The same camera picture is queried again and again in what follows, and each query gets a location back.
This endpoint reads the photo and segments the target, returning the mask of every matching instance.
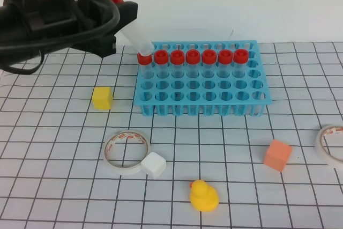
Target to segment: yellow rubber duck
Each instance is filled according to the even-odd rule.
[[[190,183],[191,193],[189,198],[191,204],[199,211],[212,211],[219,204],[217,191],[203,180]]]

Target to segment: grid paper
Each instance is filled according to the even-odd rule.
[[[313,145],[321,127],[342,123],[343,43],[266,43],[260,51],[274,100],[261,117],[143,117],[132,101],[131,47],[104,59],[64,49],[35,75],[5,74],[0,228],[342,228],[343,172],[323,164]],[[110,111],[91,105],[94,86],[112,87]],[[123,129],[149,135],[167,160],[157,180],[104,166],[101,142]],[[282,173],[263,165],[273,138],[293,147]],[[342,145],[329,150],[343,157]],[[141,145],[123,143],[112,159],[131,165],[141,155]],[[189,203],[198,178],[219,192],[214,212]]]

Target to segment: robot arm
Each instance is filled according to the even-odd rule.
[[[66,47],[105,57],[115,34],[137,18],[138,4],[118,0],[5,0],[0,7],[0,69]]]

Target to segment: masking tape roll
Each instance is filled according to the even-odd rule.
[[[329,134],[342,134],[343,135],[343,125],[331,124],[321,129],[316,138],[316,145],[315,145],[316,151],[318,155],[321,157],[321,159],[324,162],[326,162],[329,166],[333,168],[337,168],[339,170],[343,170],[343,160],[340,160],[338,158],[331,156],[325,150],[323,146],[322,140],[324,136],[329,135]]]
[[[151,146],[149,138],[142,135],[137,131],[125,130],[112,136],[108,141],[104,142],[103,148],[103,161],[111,166],[111,168],[119,175],[132,175],[141,171],[141,162],[133,166],[117,166],[109,161],[108,155],[110,151],[114,151],[115,144],[124,139],[137,139],[146,146],[146,152],[144,158],[151,152]]]

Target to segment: blue test tube rack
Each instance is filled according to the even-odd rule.
[[[231,66],[227,78],[218,77],[217,70],[212,78],[204,78],[201,60],[197,78],[187,76],[186,62],[184,76],[177,79],[172,76],[171,64],[169,76],[165,79],[158,78],[156,72],[151,79],[144,79],[139,69],[133,103],[141,107],[144,116],[152,116],[155,108],[162,116],[168,113],[177,116],[213,115],[217,109],[222,116],[261,116],[264,107],[272,103],[257,41],[154,42],[154,46],[155,51],[166,50],[169,60],[170,53],[176,49],[184,51],[186,57],[190,49],[198,50],[201,56],[205,49],[213,49],[218,54],[222,49],[234,53],[239,48],[249,52],[249,60],[245,74],[238,73]]]

